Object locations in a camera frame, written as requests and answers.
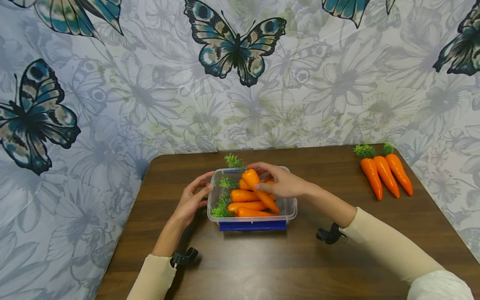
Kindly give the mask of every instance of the artificial carrot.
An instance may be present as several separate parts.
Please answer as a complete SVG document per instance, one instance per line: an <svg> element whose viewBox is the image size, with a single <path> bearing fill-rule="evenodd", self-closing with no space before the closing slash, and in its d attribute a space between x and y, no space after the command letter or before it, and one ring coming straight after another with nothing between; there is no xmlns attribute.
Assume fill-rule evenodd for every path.
<svg viewBox="0 0 480 300"><path fill-rule="evenodd" d="M268 184L275 184L274 181L267 181ZM245 182L245 180L240 179L239 181L239 189L244 190L244 191L251 191L252 189L248 186L248 184Z"/></svg>
<svg viewBox="0 0 480 300"><path fill-rule="evenodd" d="M262 201L230 203L227 209L231 212L237 212L239 207L246 207L258 211L267 209L267 206Z"/></svg>
<svg viewBox="0 0 480 300"><path fill-rule="evenodd" d="M249 209L247 207L239 207L237 209L237 216L238 217L249 217L249 216L277 216L275 214L261 212L258 210Z"/></svg>
<svg viewBox="0 0 480 300"><path fill-rule="evenodd" d="M245 182L250 186L252 191L258 196L258 198L260 198L260 200L263 201L263 203L265 203L265 205L269 209L271 209L273 212L277 214L280 212L280 210L278 209L278 206L275 204L275 201L272 200L272 198L270 198L269 194L263 191L259 191L255 188L255 184L260 183L260 177L258 177L258 174L257 172L255 172L254 169L246 170L242 174L241 178L245 180Z"/></svg>
<svg viewBox="0 0 480 300"><path fill-rule="evenodd" d="M382 183L380 182L380 178L378 177L377 166L373 160L375 157L375 151L373 147L370 145L357 145L355 146L353 152L362 158L360 161L360 167L367 177L373 193L378 200L382 200L384 191L382 188Z"/></svg>
<svg viewBox="0 0 480 300"><path fill-rule="evenodd" d="M260 201L260 198L254 192L243 190L232 190L230 199L232 202Z"/></svg>
<svg viewBox="0 0 480 300"><path fill-rule="evenodd" d="M394 153L395 148L390 143L385 143L383 155L385 160L389 165L393 175L395 175L396 180L400 183L403 189L407 192L409 196L413 195L413 187L410 179L408 178L405 170L403 169L402 162L400 158Z"/></svg>
<svg viewBox="0 0 480 300"><path fill-rule="evenodd" d="M395 181L395 178L393 178L392 171L390 170L385 157L375 156L373 161L377 166L378 175L380 175L380 178L384 182L385 186L393 194L393 196L395 196L395 198L400 198L400 190L398 189L398 185Z"/></svg>

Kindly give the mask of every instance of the hand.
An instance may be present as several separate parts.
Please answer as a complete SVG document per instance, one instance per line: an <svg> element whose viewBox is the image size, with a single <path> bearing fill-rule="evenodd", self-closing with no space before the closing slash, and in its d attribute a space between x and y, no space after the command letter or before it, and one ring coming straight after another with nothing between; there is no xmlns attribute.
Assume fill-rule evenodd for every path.
<svg viewBox="0 0 480 300"><path fill-rule="evenodd" d="M206 181L207 178L213 175L213 171L205 173L192 181L185 189L180 197L179 204L172 215L172 218L181 221L183 229L185 229L195 216L198 208L207 205L207 201L203 200L213 189L213 186ZM195 193L198 188L203 187L198 193Z"/></svg>
<svg viewBox="0 0 480 300"><path fill-rule="evenodd" d="M288 173L286 170L278 166L270 165L264 162L250 164L247 166L247 168L256 169L259 175L268 172L268 174L262 178L262 182L267 182L273 178L275 180L275 184L259 183L255 188L282 198L303 196L311 187L317 187L313 183Z"/></svg>

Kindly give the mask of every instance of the black clip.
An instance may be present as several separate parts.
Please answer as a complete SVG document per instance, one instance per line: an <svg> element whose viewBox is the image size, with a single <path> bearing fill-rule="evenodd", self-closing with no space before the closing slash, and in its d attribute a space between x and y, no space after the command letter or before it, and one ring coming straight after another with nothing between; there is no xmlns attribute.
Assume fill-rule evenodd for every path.
<svg viewBox="0 0 480 300"><path fill-rule="evenodd" d="M172 259L170 259L170 265L172 266L172 268L176 268L177 265L191 264L193 263L197 255L198 251L193 247L188 248L187 253L185 254L175 252L173 253Z"/></svg>
<svg viewBox="0 0 480 300"><path fill-rule="evenodd" d="M327 245L335 244L340 237L346 238L346 236L340 232L339 226L336 223L332 224L330 231L319 228L317 231L317 239L324 241Z"/></svg>

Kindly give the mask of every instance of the wooden table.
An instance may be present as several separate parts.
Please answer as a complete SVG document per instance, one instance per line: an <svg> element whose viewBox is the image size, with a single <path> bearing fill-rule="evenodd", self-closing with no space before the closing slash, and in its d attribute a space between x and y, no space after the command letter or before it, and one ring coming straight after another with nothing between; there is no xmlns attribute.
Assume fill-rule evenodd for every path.
<svg viewBox="0 0 480 300"><path fill-rule="evenodd" d="M480 297L480 266L404 162L414 196L400 199L384 187L375 199L352 146L236 152L245 162L283 165L398 229L435 260L465 280ZM195 177L225 168L226 153L168 155L150 164L122 237L97 294L125 299L145 257L173 213L182 189ZM331 220L299 201L286 231L220 232L205 211L187 231L181 248L195 247L201 259L179 270L166 299L406 299L408 287L368 254L340 240L315 238Z"/></svg>

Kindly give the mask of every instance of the long sleeve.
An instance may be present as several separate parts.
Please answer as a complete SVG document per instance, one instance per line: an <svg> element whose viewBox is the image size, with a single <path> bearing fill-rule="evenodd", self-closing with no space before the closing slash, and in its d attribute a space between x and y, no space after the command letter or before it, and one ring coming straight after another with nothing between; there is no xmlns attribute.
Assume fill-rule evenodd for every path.
<svg viewBox="0 0 480 300"><path fill-rule="evenodd" d="M162 300L175 277L171 257L148 255L127 300Z"/></svg>
<svg viewBox="0 0 480 300"><path fill-rule="evenodd" d="M406 236L358 207L350 226L340 231L409 285L420 276L444 270Z"/></svg>

